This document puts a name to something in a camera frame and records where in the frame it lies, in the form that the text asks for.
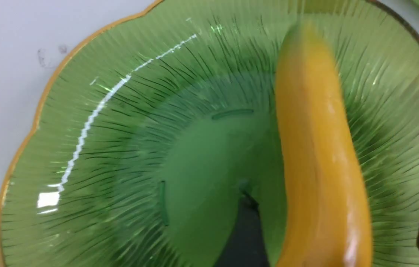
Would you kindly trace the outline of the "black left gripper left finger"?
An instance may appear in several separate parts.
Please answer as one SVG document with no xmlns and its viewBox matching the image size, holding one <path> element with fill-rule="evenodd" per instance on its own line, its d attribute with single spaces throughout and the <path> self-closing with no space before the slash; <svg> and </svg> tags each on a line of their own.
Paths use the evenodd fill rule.
<svg viewBox="0 0 419 267">
<path fill-rule="evenodd" d="M 243 193 L 239 199 L 235 225 L 215 266 L 270 266 L 263 241 L 259 204 L 249 193 Z"/>
</svg>

